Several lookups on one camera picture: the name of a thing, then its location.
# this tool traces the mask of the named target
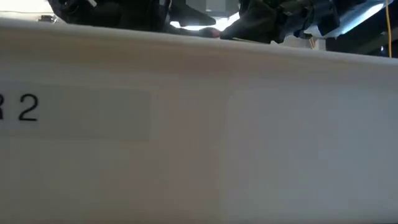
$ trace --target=gray rectangle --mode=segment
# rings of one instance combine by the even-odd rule
[[[0,94],[4,98],[0,136],[123,141],[149,138],[149,92],[2,83]],[[33,96],[37,97],[37,107],[21,117],[34,105]]]
[[[187,0],[187,4],[200,12],[206,12],[206,0]]]

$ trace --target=bright light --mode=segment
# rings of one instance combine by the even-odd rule
[[[216,28],[220,31],[225,30],[225,28],[229,27],[232,23],[234,23],[235,21],[237,21],[239,19],[239,13],[235,13],[233,14],[231,17],[229,18],[219,18],[216,19],[216,24],[212,25],[212,26],[185,26],[185,27],[181,27],[179,22],[171,22],[170,25],[176,27],[176,28],[184,28],[187,30],[200,30],[206,27],[213,27]]]
[[[46,0],[0,0],[0,11],[52,12]]]
[[[364,22],[366,19],[369,19],[371,16],[375,15],[378,11],[380,11],[383,8],[384,4],[380,3],[377,4],[370,9],[368,9],[364,14],[358,16],[355,18],[353,21],[351,21],[342,31],[341,34],[345,34],[348,31],[354,29],[356,26],[360,25],[362,22]]]

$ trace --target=black machinery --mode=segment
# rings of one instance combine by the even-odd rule
[[[281,43],[291,34],[310,38],[304,33],[310,26],[318,26],[321,35],[326,35],[339,27],[344,13],[367,0],[239,0],[240,19],[223,32],[171,26],[170,21],[178,21],[181,26],[216,23],[186,5],[185,0],[48,1],[58,17],[72,24]]]

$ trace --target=white panel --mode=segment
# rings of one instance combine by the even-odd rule
[[[68,90],[43,91],[37,122],[67,114],[58,106],[75,88],[150,94],[147,141],[1,137],[2,223],[398,222],[397,60],[92,27],[0,29],[3,86]],[[109,123],[132,121],[118,109],[145,107],[103,104],[115,111]],[[67,116],[86,116],[80,106]]]

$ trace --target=cable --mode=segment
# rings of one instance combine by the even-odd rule
[[[387,19],[387,30],[388,30],[388,56],[392,58],[392,34],[391,34],[391,23],[390,23],[390,12],[388,8],[388,0],[386,0],[386,19]]]
[[[310,44],[311,44],[312,50],[315,50],[315,47],[316,47],[317,45],[315,44],[315,41],[313,40],[313,37],[310,38]]]

